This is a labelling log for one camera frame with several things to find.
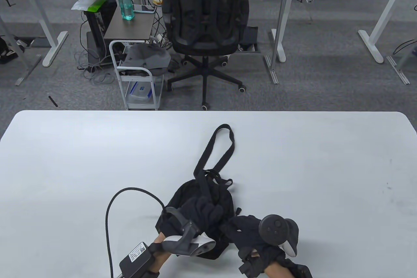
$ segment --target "black mesh chair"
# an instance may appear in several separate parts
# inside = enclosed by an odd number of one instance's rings
[[[207,76],[214,76],[237,84],[240,92],[246,87],[240,80],[215,69],[225,66],[228,55],[236,52],[243,37],[249,18],[248,0],[164,0],[162,13],[167,37],[177,53],[184,54],[183,64],[195,66],[191,72],[169,79],[168,91],[172,84],[194,76],[203,77],[203,110],[209,109],[206,102]],[[191,56],[202,56],[202,62]],[[209,62],[209,56],[223,56]]]

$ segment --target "cart wheel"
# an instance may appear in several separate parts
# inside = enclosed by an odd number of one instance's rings
[[[207,102],[203,102],[201,108],[203,109],[203,111],[208,111],[210,109],[210,105]]]

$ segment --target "smartphone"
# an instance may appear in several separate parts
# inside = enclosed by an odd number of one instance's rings
[[[133,12],[135,13],[155,13],[156,7],[152,5],[135,4],[133,6]]]

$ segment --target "black glove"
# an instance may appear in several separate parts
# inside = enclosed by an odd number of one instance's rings
[[[275,260],[285,260],[285,252],[276,246],[267,244],[261,238],[259,235],[260,222],[261,220],[253,215],[237,216],[231,218],[226,225],[221,227],[221,230],[239,250],[252,248],[258,251],[265,269]]]
[[[209,228],[216,226],[223,216],[223,208],[214,205],[206,197],[193,197],[187,200],[180,208],[180,213],[188,220],[197,225],[201,234]],[[180,222],[174,217],[170,217],[161,223],[160,231],[166,236],[182,235]]]

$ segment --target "white desk leg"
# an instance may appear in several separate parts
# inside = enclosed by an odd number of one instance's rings
[[[39,13],[39,23],[42,26],[43,32],[46,35],[46,38],[51,45],[51,49],[46,54],[43,59],[42,65],[48,67],[52,64],[55,56],[58,54],[58,51],[61,49],[62,44],[68,36],[68,32],[61,32],[58,37],[55,35],[54,29],[52,28],[51,23],[49,22],[46,12],[40,3],[40,0],[30,0],[32,5],[36,8]]]
[[[278,51],[278,59],[280,60],[281,63],[284,63],[286,61],[284,48],[282,47],[282,39],[284,38],[286,22],[288,20],[289,11],[291,9],[291,2],[292,2],[292,0],[287,0],[286,3],[285,3],[284,15],[283,15],[282,24],[281,24],[282,25],[281,26],[281,31],[280,31],[280,35],[278,36],[277,51]],[[271,32],[272,32],[272,36],[274,37],[274,40],[275,40],[277,30],[275,28],[273,28],[273,29],[271,29]]]
[[[372,31],[371,35],[369,36],[365,30],[359,30],[358,33],[361,36],[362,40],[364,41],[365,45],[367,46],[369,52],[371,52],[372,56],[374,57],[377,63],[384,63],[384,58],[382,57],[381,53],[378,51],[375,44],[377,43],[378,39],[380,38],[382,32],[384,31],[387,23],[389,22],[392,12],[394,11],[395,0],[389,0],[387,6],[385,7],[380,19],[377,22],[374,30]]]
[[[0,30],[1,30],[1,32],[2,32],[5,36],[6,36],[6,40],[7,40],[7,41],[9,41],[9,44],[11,44],[11,45],[12,45],[12,47],[13,47],[13,51],[15,51],[15,52],[17,53],[17,55],[19,56],[19,59],[23,62],[23,64],[25,65],[25,68],[26,68],[25,75],[24,75],[23,77],[19,78],[19,79],[16,81],[16,83],[15,83],[15,85],[16,85],[16,86],[18,86],[18,85],[20,85],[20,84],[22,83],[22,81],[23,81],[23,80],[24,80],[27,76],[29,76],[29,75],[30,75],[30,73],[31,73],[31,72],[35,69],[35,67],[39,64],[40,59],[42,58],[42,55],[38,54],[38,55],[36,56],[36,61],[35,61],[35,63],[31,65],[31,64],[27,61],[27,59],[26,59],[25,55],[23,54],[23,52],[22,52],[22,50],[20,49],[20,47],[18,46],[18,44],[16,43],[14,36],[12,36],[12,34],[10,34],[10,32],[8,31],[6,24],[4,23],[3,19],[1,19],[1,16],[0,16]]]

